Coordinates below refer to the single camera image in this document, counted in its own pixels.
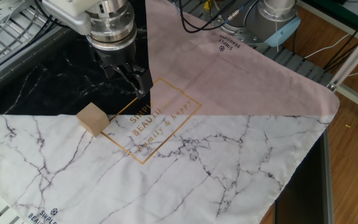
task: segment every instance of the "black surface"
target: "black surface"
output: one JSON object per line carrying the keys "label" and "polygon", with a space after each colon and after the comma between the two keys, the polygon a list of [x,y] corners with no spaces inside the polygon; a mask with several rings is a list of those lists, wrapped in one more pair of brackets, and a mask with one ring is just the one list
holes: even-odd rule
{"label": "black surface", "polygon": [[276,201],[275,224],[327,223],[323,192],[324,136],[311,148]]}
{"label": "black surface", "polygon": [[[138,30],[135,59],[140,66],[148,67],[145,3],[131,2]],[[116,114],[136,97],[133,87],[120,75],[106,78],[92,60],[85,37],[80,35],[15,77],[0,88],[0,114],[77,114],[91,102],[107,114]],[[146,102],[150,102],[149,95],[138,103]]]}

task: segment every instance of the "pink cloth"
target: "pink cloth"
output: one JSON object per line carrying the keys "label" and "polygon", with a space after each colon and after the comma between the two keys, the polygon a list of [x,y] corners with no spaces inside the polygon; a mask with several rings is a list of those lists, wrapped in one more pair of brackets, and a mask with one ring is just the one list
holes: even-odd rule
{"label": "pink cloth", "polygon": [[[336,113],[339,100],[329,89],[220,30],[185,32],[176,9],[166,0],[148,0],[146,7],[152,78],[154,81],[163,78],[199,101],[202,107],[196,114],[325,116]],[[199,27],[205,24],[193,16],[186,15],[186,18]],[[173,93],[162,93],[152,89],[152,100],[175,97]]]}

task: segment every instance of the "white marble pattern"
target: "white marble pattern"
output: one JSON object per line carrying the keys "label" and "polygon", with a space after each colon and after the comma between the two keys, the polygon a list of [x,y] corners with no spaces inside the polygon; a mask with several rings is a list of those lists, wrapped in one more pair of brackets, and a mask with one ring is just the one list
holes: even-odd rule
{"label": "white marble pattern", "polygon": [[142,165],[74,116],[4,115],[0,196],[29,223],[257,224],[332,119],[193,116]]}

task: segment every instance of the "printed logo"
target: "printed logo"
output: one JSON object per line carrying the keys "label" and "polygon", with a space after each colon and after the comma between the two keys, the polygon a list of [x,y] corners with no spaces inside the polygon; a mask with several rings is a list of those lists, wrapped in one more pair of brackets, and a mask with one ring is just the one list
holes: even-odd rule
{"label": "printed logo", "polygon": [[51,215],[56,215],[57,214],[57,208],[54,208],[51,212],[50,212]]}
{"label": "printed logo", "polygon": [[201,107],[201,104],[163,80],[157,79],[150,103],[134,99],[111,118],[102,132],[137,162],[148,161]]}
{"label": "printed logo", "polygon": [[230,37],[225,37],[223,35],[219,35],[219,43],[222,44],[221,47],[224,49],[233,50],[233,48],[240,48],[241,45],[238,43],[239,40],[232,40]]}

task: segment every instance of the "wooden floor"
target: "wooden floor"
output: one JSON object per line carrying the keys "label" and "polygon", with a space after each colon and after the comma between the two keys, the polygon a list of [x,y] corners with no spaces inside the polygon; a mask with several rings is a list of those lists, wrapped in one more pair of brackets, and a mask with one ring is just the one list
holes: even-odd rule
{"label": "wooden floor", "polygon": [[[305,57],[323,47],[335,44],[346,35],[342,30],[302,8],[299,8],[299,16],[302,22],[295,44],[295,52],[298,55]],[[284,43],[284,47],[292,49],[292,43],[293,37]],[[356,43],[358,43],[357,39],[352,40],[349,45]],[[341,44],[317,53],[309,60],[323,67],[340,49]],[[355,72],[358,72],[358,66],[353,71]],[[358,92],[358,75],[347,78],[344,84]],[[358,224],[358,106],[339,93],[337,96],[341,106],[329,126],[334,219],[335,224]],[[273,212],[270,208],[262,223],[272,222]]]}

